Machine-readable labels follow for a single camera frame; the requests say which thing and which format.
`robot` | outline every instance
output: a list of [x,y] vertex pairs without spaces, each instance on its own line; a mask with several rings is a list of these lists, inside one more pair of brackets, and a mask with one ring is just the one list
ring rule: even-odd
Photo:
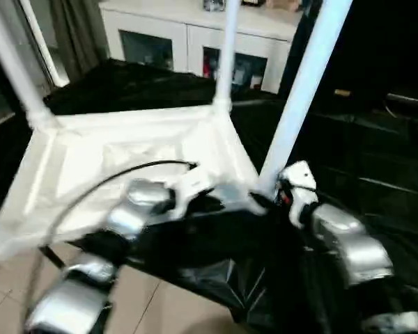
[[[27,315],[25,333],[104,333],[111,311],[109,293],[117,284],[130,242],[141,238],[149,225],[181,219],[193,199],[209,194],[216,197],[223,204],[217,215],[240,210],[262,214],[266,210],[252,197],[244,196],[238,185],[210,180],[200,167],[171,187],[133,180],[99,231],[112,240],[112,247],[96,244],[64,268],[59,281]],[[393,290],[385,293],[393,282],[394,270],[383,245],[352,214],[318,200],[308,164],[300,161],[284,169],[277,189],[280,205],[288,208],[288,221],[304,237],[316,240],[336,262],[344,288],[352,292],[353,303],[361,310],[361,333],[418,333],[418,312],[404,310]],[[361,297],[369,293],[372,299]]]

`curtain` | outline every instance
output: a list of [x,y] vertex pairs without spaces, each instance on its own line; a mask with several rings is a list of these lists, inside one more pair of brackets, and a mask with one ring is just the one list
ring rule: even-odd
[[103,59],[85,0],[50,0],[59,54],[70,82]]

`tile floor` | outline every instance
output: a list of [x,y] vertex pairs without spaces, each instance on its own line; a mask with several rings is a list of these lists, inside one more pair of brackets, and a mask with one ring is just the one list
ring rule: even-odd
[[[54,251],[63,260],[77,253],[66,244]],[[17,334],[33,253],[0,265],[0,334]],[[58,269],[45,260],[36,296],[51,285]],[[107,334],[245,334],[229,311],[212,301],[131,268],[123,268],[112,292],[115,303]]]

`red object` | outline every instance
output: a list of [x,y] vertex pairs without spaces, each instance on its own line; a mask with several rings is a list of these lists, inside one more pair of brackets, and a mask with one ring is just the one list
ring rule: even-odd
[[204,57],[203,61],[203,77],[210,78],[210,65],[208,57]]

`white frame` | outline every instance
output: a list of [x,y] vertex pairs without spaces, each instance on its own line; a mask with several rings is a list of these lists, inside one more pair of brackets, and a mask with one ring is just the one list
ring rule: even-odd
[[34,38],[36,40],[37,45],[39,46],[40,53],[42,54],[42,58],[47,66],[49,75],[52,78],[54,85],[57,87],[64,87],[65,85],[69,84],[69,80],[65,80],[61,78],[59,73],[57,72],[57,68],[54,64],[53,58],[49,52],[47,43],[43,38],[42,30],[40,29],[39,23],[37,22],[36,14],[34,13],[33,7],[29,0],[20,0],[20,4],[22,5],[24,14],[28,19],[29,26],[34,34]]
[[[202,28],[200,26],[187,26],[187,55],[188,70],[200,77],[203,76],[203,48],[211,47],[221,50],[223,31]],[[237,33],[235,36],[235,52],[266,58],[265,74],[261,90],[278,93],[282,74],[285,70],[291,43],[272,38],[257,37]]]
[[109,43],[111,58],[125,60],[120,31],[141,33],[172,42],[173,71],[187,71],[187,34],[186,25],[175,22],[151,19],[133,14],[101,10],[105,33]]

